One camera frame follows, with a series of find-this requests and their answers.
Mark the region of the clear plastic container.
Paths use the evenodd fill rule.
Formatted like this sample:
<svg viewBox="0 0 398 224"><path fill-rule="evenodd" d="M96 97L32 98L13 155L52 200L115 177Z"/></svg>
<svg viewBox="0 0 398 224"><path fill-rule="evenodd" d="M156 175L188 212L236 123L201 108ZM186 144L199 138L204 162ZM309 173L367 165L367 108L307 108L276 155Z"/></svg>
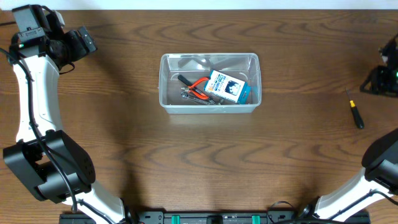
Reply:
<svg viewBox="0 0 398 224"><path fill-rule="evenodd" d="M251 113L261 104L254 53L165 54L159 102L169 114Z"/></svg>

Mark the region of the red black pliers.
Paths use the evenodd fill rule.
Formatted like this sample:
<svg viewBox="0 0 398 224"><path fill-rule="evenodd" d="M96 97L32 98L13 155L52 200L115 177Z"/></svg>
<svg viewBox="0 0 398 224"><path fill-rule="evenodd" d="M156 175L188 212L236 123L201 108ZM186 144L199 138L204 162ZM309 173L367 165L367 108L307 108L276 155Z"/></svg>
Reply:
<svg viewBox="0 0 398 224"><path fill-rule="evenodd" d="M203 82L207 82L210 80L209 77L202 77L199 78L195 83L192 83L188 81L184 76L179 75L178 80L181 81L183 84L186 85L186 87L182 87L182 91L184 92L196 92L201 95L206 95L204 92L202 92L197 86Z"/></svg>

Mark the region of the blue white screwdriver box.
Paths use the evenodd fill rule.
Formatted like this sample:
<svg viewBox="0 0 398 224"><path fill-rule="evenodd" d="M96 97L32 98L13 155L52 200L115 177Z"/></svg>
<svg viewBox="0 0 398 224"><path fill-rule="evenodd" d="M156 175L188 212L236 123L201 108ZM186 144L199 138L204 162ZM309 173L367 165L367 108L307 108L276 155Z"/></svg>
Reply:
<svg viewBox="0 0 398 224"><path fill-rule="evenodd" d="M239 105L245 105L251 87L243 80L212 70L210 80L205 83L204 90L219 98Z"/></svg>

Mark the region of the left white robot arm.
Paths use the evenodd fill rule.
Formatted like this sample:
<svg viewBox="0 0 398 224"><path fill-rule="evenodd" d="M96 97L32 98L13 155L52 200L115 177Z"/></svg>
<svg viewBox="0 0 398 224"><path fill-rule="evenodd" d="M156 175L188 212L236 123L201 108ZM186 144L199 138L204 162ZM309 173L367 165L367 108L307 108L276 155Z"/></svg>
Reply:
<svg viewBox="0 0 398 224"><path fill-rule="evenodd" d="M34 198L69 205L95 223L132 223L122 199L97 180L88 153L63 130L58 79L63 67L96 51L85 27L64 31L62 15L38 4L12 10L18 32L5 51L19 85L16 143L3 150L12 173Z"/></svg>

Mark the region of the silver offset wrench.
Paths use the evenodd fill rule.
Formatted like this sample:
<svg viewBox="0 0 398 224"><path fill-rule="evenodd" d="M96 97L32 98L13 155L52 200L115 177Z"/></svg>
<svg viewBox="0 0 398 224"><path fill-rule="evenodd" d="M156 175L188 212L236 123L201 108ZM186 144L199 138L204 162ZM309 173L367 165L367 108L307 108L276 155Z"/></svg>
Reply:
<svg viewBox="0 0 398 224"><path fill-rule="evenodd" d="M217 103L212 100L209 96L201 95L196 92L181 92L181 97L202 105L217 105Z"/></svg>

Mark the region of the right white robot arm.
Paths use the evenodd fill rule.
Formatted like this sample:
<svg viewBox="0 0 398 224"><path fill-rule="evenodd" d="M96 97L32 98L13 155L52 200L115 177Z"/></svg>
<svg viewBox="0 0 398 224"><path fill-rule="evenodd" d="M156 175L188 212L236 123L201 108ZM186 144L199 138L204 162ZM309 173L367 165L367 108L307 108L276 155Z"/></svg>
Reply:
<svg viewBox="0 0 398 224"><path fill-rule="evenodd" d="M360 85L362 93L397 98L397 36L379 49L384 65L372 69ZM361 170L334 192L307 205L302 218L345 222L368 205L382 200L397 201L397 130L375 140L366 150Z"/></svg>

